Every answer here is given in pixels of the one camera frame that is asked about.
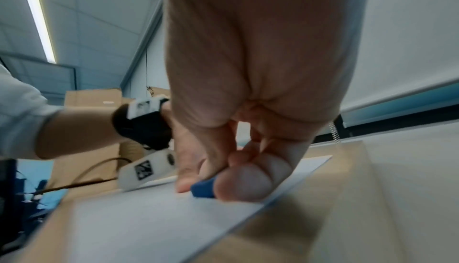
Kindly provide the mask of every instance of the small blue block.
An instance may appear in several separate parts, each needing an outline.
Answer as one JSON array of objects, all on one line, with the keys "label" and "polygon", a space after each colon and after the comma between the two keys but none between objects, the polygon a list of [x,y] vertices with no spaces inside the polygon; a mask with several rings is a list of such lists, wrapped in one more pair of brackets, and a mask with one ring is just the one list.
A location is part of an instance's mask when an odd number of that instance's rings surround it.
[{"label": "small blue block", "polygon": [[211,179],[196,182],[191,186],[191,193],[194,197],[215,198],[214,182],[216,176]]}]

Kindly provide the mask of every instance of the white sleeve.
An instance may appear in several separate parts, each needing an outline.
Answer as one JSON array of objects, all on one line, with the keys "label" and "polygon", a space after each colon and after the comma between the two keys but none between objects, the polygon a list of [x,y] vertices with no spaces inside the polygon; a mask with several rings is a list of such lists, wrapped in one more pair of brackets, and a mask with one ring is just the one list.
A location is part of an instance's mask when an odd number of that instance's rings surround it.
[{"label": "white sleeve", "polygon": [[39,159],[35,140],[62,107],[48,105],[40,92],[11,76],[0,65],[0,156]]}]

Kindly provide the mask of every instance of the fluorescent light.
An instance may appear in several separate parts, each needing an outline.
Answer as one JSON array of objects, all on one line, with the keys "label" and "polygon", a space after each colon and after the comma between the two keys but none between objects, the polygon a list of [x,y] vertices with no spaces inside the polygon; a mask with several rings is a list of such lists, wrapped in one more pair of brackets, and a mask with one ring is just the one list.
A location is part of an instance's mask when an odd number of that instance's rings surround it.
[{"label": "fluorescent light", "polygon": [[55,64],[56,58],[54,56],[51,40],[49,39],[48,28],[46,27],[40,0],[27,0],[27,2],[29,2],[30,11],[32,12],[33,21],[35,21],[35,26],[37,27],[46,59],[48,62]]}]

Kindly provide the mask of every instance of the sheet of paper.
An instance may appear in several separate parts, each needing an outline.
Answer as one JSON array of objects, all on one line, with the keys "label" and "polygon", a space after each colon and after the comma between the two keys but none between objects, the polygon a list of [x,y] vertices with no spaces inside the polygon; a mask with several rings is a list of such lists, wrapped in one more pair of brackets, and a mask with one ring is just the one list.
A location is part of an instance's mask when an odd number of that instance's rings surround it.
[{"label": "sheet of paper", "polygon": [[289,191],[330,157],[303,159],[262,203],[222,203],[176,194],[173,183],[78,203],[69,262],[183,262]]}]

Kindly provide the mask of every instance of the metal spring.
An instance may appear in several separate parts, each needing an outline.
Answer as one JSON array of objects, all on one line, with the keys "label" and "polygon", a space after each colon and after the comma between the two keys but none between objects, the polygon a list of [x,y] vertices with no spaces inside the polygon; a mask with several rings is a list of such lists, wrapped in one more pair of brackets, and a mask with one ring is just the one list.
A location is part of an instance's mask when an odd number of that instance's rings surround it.
[{"label": "metal spring", "polygon": [[335,143],[340,143],[341,142],[341,138],[339,137],[338,130],[336,129],[335,123],[330,122],[330,124],[328,124],[328,126],[330,127],[331,136],[333,137],[333,141]]}]

